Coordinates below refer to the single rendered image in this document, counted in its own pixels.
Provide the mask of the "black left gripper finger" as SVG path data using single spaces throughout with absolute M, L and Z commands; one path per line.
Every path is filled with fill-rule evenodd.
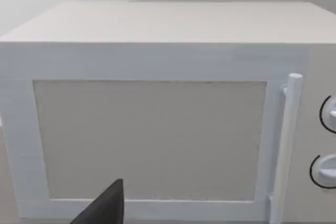
M 115 180 L 70 224 L 123 224 L 124 188 L 123 179 Z

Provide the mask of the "white microwave door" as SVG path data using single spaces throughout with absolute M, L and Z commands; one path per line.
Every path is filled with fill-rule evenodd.
M 19 216 L 71 219 L 114 180 L 126 217 L 263 221 L 288 44 L 0 42 Z

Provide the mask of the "pale microwave oven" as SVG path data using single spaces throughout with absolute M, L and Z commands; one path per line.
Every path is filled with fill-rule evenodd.
M 320 123 L 326 97 L 336 95 L 336 14 L 310 3 L 72 2 L 60 4 L 0 42 L 288 44 L 307 48 L 282 222 L 336 224 L 336 189 L 317 187 L 309 167 L 336 154 L 336 134 Z M 272 165 L 273 193 L 282 119 Z

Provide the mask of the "white microwave knob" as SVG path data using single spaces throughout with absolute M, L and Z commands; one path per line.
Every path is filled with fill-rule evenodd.
M 317 187 L 326 190 L 335 190 L 336 154 L 317 155 L 310 164 L 309 177 Z
M 336 95 L 325 98 L 319 110 L 319 120 L 328 132 L 336 134 Z

